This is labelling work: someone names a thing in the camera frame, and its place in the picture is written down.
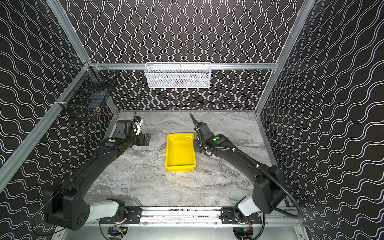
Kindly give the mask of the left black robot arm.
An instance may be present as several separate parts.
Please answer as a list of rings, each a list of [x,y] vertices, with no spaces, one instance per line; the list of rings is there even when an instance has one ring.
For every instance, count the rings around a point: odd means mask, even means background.
[[[100,143],[90,160],[57,187],[44,191],[45,223],[76,231],[85,223],[98,219],[113,218],[118,222],[126,219],[123,201],[107,200],[90,205],[84,196],[100,174],[127,149],[149,146],[151,135],[143,134],[142,125],[143,119],[139,116],[117,121],[113,136]]]

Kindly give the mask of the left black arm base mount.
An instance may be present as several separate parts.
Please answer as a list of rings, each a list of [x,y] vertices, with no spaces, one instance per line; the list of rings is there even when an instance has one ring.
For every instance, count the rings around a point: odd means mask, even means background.
[[[118,212],[113,217],[102,218],[100,224],[139,224],[142,217],[143,209],[140,207],[125,207],[118,209]]]

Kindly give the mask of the black screwdriver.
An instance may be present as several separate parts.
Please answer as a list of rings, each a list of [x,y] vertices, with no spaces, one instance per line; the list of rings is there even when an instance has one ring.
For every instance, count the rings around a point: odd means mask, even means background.
[[[194,124],[194,130],[195,130],[195,132],[198,132],[198,130],[199,130],[199,123],[198,123],[198,121],[195,119],[195,117],[193,116],[193,114],[190,114],[190,117],[191,117],[191,119],[192,119],[192,122],[193,122],[193,124]]]

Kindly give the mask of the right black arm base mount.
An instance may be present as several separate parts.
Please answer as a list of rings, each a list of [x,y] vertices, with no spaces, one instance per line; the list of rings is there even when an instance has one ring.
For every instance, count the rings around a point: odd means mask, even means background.
[[[221,208],[219,219],[222,221],[223,225],[253,225],[262,223],[262,217],[259,213],[254,213],[247,217],[243,215],[236,207]]]

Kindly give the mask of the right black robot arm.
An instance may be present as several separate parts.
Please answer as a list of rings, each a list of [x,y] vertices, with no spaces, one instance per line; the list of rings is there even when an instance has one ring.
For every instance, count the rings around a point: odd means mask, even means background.
[[[221,158],[254,184],[253,194],[237,203],[237,210],[243,216],[250,216],[256,212],[270,214],[285,198],[286,193],[260,169],[268,172],[281,185],[283,184],[282,171],[276,166],[271,167],[251,158],[236,147],[226,136],[215,135],[206,123],[194,123],[198,138],[194,142],[196,152],[214,155]]]

